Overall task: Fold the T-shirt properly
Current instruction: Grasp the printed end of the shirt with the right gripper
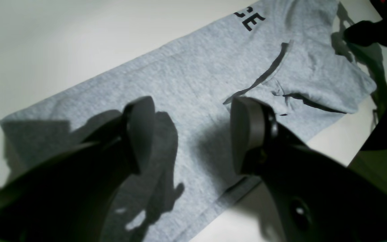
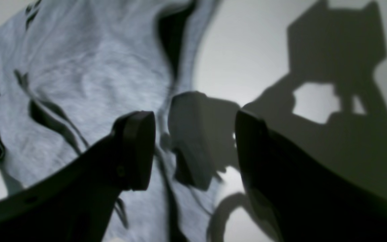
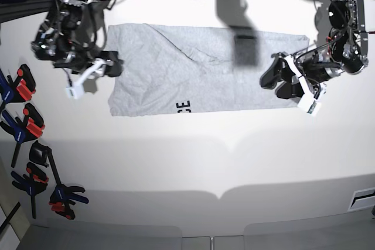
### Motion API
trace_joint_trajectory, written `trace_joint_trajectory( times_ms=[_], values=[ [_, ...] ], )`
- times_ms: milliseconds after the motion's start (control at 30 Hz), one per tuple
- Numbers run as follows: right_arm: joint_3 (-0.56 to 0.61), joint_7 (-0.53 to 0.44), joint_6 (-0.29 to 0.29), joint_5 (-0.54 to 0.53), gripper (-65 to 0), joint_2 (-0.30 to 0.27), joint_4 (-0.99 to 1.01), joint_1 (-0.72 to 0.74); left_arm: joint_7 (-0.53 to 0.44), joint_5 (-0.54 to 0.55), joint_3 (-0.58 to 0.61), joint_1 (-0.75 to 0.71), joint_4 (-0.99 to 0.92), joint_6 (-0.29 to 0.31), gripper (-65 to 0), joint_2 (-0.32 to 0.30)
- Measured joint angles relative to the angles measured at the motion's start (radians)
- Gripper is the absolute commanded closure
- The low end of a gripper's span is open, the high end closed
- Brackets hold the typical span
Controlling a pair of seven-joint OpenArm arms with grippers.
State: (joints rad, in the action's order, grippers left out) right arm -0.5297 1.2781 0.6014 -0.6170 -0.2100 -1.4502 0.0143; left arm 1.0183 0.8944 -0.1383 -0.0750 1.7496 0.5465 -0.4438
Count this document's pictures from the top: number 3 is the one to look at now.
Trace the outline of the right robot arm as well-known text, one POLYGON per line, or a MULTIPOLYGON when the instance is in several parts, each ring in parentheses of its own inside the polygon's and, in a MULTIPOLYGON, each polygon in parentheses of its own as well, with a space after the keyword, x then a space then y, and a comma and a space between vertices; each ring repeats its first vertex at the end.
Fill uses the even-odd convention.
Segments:
POLYGON ((118 77, 122 73, 122 60, 118 57, 118 52, 92 52, 98 39, 93 1, 52 0, 52 6, 31 43, 31 49, 38 60, 51 61, 54 68, 66 73, 66 92, 75 100, 85 93, 84 83, 88 79, 118 77), (85 11, 88 12, 93 27, 93 40, 79 43, 74 34, 85 11))

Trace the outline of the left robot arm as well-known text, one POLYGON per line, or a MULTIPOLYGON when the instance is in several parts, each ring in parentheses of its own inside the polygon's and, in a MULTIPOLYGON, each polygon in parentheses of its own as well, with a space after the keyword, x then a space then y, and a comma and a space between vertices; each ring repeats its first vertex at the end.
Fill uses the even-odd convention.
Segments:
POLYGON ((278 98, 297 99, 298 108, 316 115, 326 82, 342 73, 359 74, 368 64, 368 32, 362 0, 329 0, 331 29, 326 42, 305 52, 277 53, 260 79, 278 98))

